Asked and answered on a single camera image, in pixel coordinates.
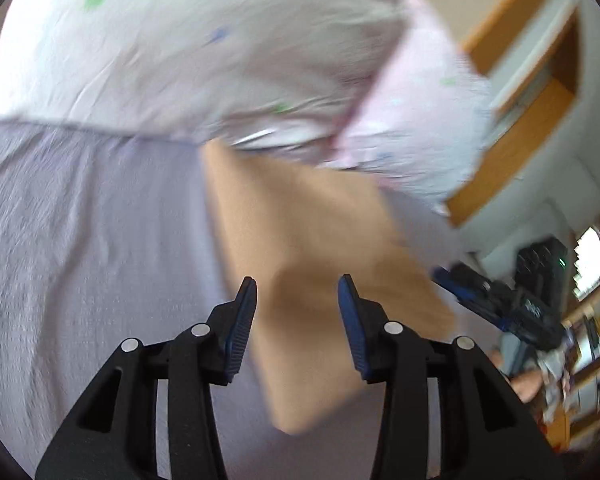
brown paper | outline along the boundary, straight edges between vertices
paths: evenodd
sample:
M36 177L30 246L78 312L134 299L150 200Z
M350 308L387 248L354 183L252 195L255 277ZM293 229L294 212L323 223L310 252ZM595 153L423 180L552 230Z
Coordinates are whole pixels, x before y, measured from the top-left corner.
M453 330L370 177L246 156L219 141L203 158L229 285L258 283L250 349L277 428L304 431L363 387L338 309L342 274L421 336Z

mattress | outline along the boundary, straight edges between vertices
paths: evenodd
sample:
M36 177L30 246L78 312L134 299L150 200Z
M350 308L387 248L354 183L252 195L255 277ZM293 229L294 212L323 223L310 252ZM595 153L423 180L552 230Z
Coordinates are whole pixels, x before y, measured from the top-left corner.
M173 338L235 293L224 285L203 179L191 144L0 122L0 439L30 475L123 339ZM426 204L387 198L421 264L461 256ZM489 349L498 331L440 294L456 333ZM299 436L270 424L249 351L234 383L212 395L230 478L368 478L382 385ZM167 476L165 400L161 384L158 472ZM433 424L438 413L432 394ZM439 431L430 447L435 471Z

metal rivet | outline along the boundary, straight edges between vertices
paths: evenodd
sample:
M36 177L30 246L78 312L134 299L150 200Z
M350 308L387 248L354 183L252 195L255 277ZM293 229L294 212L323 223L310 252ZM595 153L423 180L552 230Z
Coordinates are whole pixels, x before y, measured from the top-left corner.
M475 346L474 340L465 335L460 336L458 339L456 339L456 344L462 350L471 350L471 348L473 348Z
M404 327L397 321L388 321L384 324L384 331L388 334L397 335L402 333L402 330L404 330Z
M198 323L191 327L191 333L196 337L202 337L211 332L211 327L206 323Z
M133 339L130 337L129 339L125 339L120 345L123 352L133 352L136 348L138 348L138 339Z

white pillow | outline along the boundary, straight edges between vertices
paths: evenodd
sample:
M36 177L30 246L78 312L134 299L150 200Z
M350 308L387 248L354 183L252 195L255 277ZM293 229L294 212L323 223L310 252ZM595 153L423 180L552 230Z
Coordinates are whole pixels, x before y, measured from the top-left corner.
M0 118L288 146L332 132L403 30L398 0L14 0Z

window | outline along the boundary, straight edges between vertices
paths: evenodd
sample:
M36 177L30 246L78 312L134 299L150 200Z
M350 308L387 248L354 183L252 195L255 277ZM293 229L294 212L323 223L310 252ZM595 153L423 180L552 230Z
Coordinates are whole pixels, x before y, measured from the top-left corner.
M576 246L576 288L573 293L581 300L600 284L600 233L590 227Z

